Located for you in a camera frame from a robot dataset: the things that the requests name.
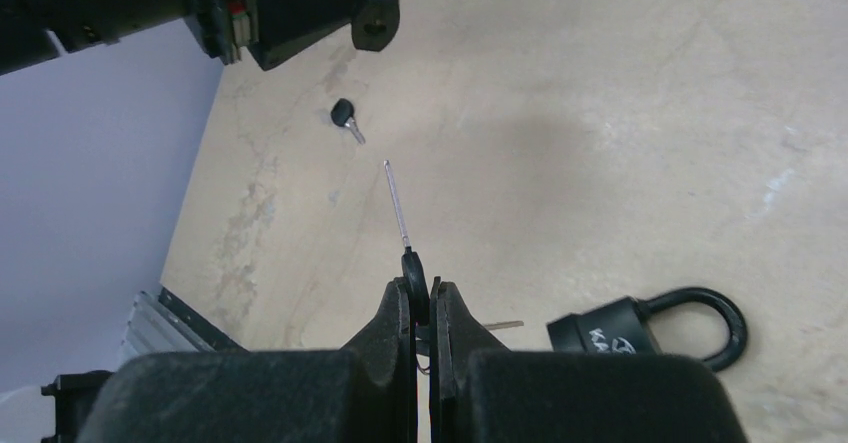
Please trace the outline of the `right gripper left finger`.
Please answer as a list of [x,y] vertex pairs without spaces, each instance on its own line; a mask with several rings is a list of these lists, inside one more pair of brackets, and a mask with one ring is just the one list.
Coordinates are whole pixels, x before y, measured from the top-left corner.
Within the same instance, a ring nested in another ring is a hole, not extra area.
[[357,363],[350,396],[353,438],[358,442],[415,442],[415,323],[404,279],[388,283],[374,317],[343,348],[355,354]]

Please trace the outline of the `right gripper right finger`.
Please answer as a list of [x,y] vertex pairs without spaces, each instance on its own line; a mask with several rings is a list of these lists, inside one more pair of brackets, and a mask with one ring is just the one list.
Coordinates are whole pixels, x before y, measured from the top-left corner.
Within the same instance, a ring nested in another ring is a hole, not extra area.
[[429,411],[433,442],[471,436],[469,386],[472,356],[507,347],[469,311],[457,285],[437,277],[430,293]]

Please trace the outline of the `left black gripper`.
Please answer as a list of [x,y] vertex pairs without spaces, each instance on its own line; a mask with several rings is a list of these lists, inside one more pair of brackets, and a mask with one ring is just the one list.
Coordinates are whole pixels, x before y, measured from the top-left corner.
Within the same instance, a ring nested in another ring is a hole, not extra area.
[[274,69],[349,24],[358,0],[187,0],[184,17],[201,49],[231,65],[248,51]]

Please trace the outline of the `black key bunch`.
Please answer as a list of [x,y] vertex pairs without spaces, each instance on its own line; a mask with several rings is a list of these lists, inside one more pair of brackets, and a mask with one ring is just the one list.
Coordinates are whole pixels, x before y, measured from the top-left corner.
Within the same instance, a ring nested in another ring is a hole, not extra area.
[[[408,284],[411,312],[415,323],[415,355],[416,358],[420,356],[429,358],[430,293],[434,282],[429,283],[427,281],[421,258],[409,242],[403,211],[397,196],[395,177],[389,161],[384,162],[384,170],[403,243],[403,250],[400,254],[401,275],[399,277]],[[491,359],[511,361],[518,357],[517,353],[508,348],[505,351],[481,351],[472,356],[471,371],[480,361]]]

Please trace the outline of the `orange black padlock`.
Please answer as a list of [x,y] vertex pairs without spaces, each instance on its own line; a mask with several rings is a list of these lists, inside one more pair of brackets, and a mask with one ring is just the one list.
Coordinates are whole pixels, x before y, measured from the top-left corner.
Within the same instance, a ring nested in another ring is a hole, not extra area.
[[394,39],[400,24],[400,0],[356,0],[351,37],[357,50],[380,52]]

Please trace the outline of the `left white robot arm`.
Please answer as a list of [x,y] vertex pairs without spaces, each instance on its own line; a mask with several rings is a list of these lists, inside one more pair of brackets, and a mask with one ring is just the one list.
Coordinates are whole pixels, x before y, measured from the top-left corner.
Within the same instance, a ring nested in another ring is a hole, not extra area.
[[271,69],[350,22],[359,0],[1,0],[9,74],[178,19],[225,64],[249,49]]

